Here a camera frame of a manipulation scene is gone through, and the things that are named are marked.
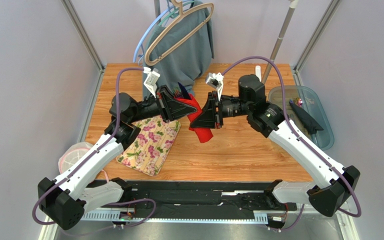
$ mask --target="gray floor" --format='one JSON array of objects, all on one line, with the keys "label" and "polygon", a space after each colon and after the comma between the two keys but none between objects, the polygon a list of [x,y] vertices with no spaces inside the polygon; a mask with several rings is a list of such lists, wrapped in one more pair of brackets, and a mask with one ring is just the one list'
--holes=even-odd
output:
[{"label": "gray floor", "polygon": [[[287,226],[295,220],[288,216]],[[108,222],[82,221],[69,231],[70,234],[88,233],[109,226]],[[57,240],[343,240],[339,220],[320,214],[304,214],[298,224],[286,232],[268,231],[266,226],[255,224],[215,224],[215,223],[157,223],[122,229],[108,229],[84,237],[69,237],[57,233]]]}]

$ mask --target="beige clothes hanger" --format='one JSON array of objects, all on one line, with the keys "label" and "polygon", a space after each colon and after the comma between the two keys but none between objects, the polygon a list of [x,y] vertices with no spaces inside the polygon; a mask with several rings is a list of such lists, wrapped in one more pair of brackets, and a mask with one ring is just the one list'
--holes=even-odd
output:
[{"label": "beige clothes hanger", "polygon": [[[167,55],[169,55],[171,52],[173,52],[176,48],[178,48],[180,45],[182,45],[186,40],[188,40],[194,33],[198,32],[200,28],[202,28],[207,22],[210,20],[211,16],[213,15],[214,12],[214,4],[209,2],[209,3],[204,3],[198,6],[194,6],[190,8],[189,10],[183,12],[183,3],[181,1],[176,1],[176,0],[171,0],[173,5],[178,8],[178,16],[173,20],[170,25],[168,25],[162,32],[161,34],[152,42],[152,44],[149,46],[147,49],[145,55],[144,55],[144,62],[148,66],[153,66],[157,64],[159,61],[161,61],[163,58],[165,58]],[[180,41],[178,41],[176,44],[174,44],[172,47],[170,47],[167,51],[165,51],[161,56],[159,56],[155,60],[150,60],[151,52],[154,50],[154,48],[157,46],[157,44],[163,39],[163,37],[172,29],[178,22],[180,22],[184,17],[199,11],[201,9],[205,8],[211,8],[211,11],[208,15],[208,17],[201,22],[198,26],[196,26],[191,32],[189,32],[186,36],[184,36]]]}]

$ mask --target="floral cloth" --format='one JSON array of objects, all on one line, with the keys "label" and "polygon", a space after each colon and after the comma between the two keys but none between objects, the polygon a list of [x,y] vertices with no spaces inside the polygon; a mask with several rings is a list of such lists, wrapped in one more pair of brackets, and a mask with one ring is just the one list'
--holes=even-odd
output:
[{"label": "floral cloth", "polygon": [[156,116],[134,124],[141,128],[141,131],[134,143],[116,157],[116,161],[149,176],[155,176],[160,172],[180,130],[180,122],[165,123],[161,116]]}]

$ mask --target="white wall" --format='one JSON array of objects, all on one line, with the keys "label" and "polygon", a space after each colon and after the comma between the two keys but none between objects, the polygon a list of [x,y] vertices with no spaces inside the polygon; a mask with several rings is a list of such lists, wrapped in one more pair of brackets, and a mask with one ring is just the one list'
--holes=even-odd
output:
[{"label": "white wall", "polygon": [[98,75],[61,1],[0,0],[0,239],[38,238],[37,184],[78,140]]},{"label": "white wall", "polygon": [[384,239],[384,1],[342,1],[301,76],[332,126],[328,154],[361,171],[360,238]]},{"label": "white wall", "polygon": [[[103,63],[131,63],[140,38],[155,19],[154,1],[72,2]],[[233,63],[251,55],[269,57],[290,4],[288,0],[203,2],[215,5],[212,17],[214,63]],[[276,58],[277,63],[294,65],[297,62],[329,2],[299,2]],[[160,0],[160,6],[164,11],[167,2]]]}]

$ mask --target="red cloth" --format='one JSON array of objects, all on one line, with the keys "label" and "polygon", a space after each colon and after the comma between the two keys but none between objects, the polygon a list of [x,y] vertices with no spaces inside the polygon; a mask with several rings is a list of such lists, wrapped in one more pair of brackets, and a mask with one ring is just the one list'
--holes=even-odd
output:
[{"label": "red cloth", "polygon": [[[190,96],[190,99],[192,100],[183,99],[183,98],[176,98],[176,100],[196,108],[195,113],[187,115],[187,118],[192,123],[203,111],[201,110],[200,104],[197,102],[195,97],[190,93],[189,93],[189,96]],[[208,142],[211,138],[213,138],[213,133],[209,128],[189,127],[189,130],[194,131],[196,133],[196,135],[198,136],[199,142],[202,144]]]}]

